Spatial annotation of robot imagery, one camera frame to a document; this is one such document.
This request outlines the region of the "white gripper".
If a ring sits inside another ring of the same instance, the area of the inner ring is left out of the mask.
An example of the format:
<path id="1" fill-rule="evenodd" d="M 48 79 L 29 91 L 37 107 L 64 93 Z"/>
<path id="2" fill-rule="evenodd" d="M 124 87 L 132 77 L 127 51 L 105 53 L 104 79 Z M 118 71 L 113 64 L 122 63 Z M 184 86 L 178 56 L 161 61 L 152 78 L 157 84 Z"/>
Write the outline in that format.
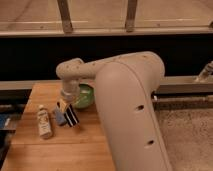
<path id="1" fill-rule="evenodd" d="M 65 112 L 66 109 L 68 108 L 69 104 L 67 102 L 73 102 L 76 97 L 77 97 L 77 94 L 75 91 L 71 91 L 71 92 L 66 92 L 65 90 L 61 90 L 61 96 L 63 99 L 60 99 L 59 100 L 59 104 L 60 104 L 60 110 L 62 112 Z"/>

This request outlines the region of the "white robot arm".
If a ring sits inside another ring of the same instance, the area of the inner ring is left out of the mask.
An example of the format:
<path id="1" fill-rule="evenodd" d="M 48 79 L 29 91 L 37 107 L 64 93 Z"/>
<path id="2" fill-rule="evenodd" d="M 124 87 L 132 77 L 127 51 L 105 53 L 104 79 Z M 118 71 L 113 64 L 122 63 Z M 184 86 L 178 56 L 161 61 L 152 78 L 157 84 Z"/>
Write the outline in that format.
<path id="1" fill-rule="evenodd" d="M 60 63 L 61 97 L 74 101 L 82 79 L 94 81 L 97 112 L 116 171 L 172 171 L 151 94 L 164 78 L 161 58 L 150 51 Z"/>

